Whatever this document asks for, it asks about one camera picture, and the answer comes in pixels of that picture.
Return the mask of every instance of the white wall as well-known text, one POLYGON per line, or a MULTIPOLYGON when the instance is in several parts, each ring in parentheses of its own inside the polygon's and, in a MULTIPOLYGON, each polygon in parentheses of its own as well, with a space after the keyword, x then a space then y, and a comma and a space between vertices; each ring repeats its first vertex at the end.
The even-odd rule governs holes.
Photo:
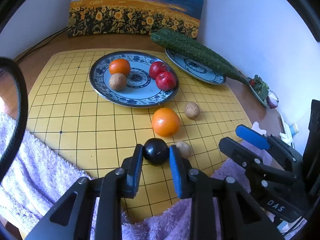
POLYGON ((26 0, 0 33, 0 56, 15 58, 68 26, 71 0, 26 0))
MULTIPOLYGON (((247 76, 261 76, 278 95, 277 109, 289 125, 320 99, 320 46, 286 0, 205 0, 198 41, 247 76)), ((296 142, 302 153, 305 122, 296 142)))

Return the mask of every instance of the purple towel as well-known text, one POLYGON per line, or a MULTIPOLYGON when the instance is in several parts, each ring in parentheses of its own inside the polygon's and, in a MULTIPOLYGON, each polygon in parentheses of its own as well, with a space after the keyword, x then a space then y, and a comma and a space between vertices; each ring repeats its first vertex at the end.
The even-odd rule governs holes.
MULTIPOLYGON (((15 124, 15 120, 0 113, 0 155, 9 143, 15 124)), ((242 145, 261 156, 264 164, 270 165, 272 158, 266 151, 258 150, 245 141, 242 142, 242 145)), ((29 233, 50 207, 82 176, 90 178, 84 171, 58 156, 26 131, 18 155, 0 185, 0 207, 3 208, 2 211, 5 211, 5 218, 16 227, 29 233)), ((235 177, 248 192, 250 191, 244 169, 230 159, 227 159, 213 174, 213 177, 217 179, 223 179, 226 176, 235 177)), ((96 210, 93 218, 92 237, 95 229, 96 210)), ((123 239, 188 239, 190 211, 190 200, 180 200, 163 214, 147 218, 136 224, 131 224, 126 213, 123 212, 123 239)), ((286 239, 294 235, 302 224, 286 239)))

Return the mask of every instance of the canvas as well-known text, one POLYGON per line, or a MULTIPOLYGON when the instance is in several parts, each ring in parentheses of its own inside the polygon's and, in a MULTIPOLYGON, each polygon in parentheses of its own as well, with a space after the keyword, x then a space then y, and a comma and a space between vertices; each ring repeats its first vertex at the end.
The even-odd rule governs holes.
POLYGON ((130 33, 149 34, 171 28, 196 38, 204 0, 72 0, 70 37, 130 33))

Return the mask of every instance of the black sphere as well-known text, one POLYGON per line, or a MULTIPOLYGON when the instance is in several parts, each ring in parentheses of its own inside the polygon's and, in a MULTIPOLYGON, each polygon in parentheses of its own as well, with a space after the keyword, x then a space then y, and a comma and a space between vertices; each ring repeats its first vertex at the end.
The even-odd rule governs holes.
POLYGON ((152 165, 161 165, 169 158, 169 148, 164 140, 151 138, 143 146, 143 156, 152 165))

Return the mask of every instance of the orange fruit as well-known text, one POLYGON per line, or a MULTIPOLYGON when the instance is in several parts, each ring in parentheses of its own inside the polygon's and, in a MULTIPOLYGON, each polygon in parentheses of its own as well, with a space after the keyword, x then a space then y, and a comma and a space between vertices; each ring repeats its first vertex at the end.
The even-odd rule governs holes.
POLYGON ((151 124, 157 135, 167 137, 179 131, 180 119, 172 109, 164 107, 154 113, 151 124))
POLYGON ((127 76, 130 73, 130 63, 123 58, 115 59, 109 64, 109 71, 111 75, 122 73, 127 76))

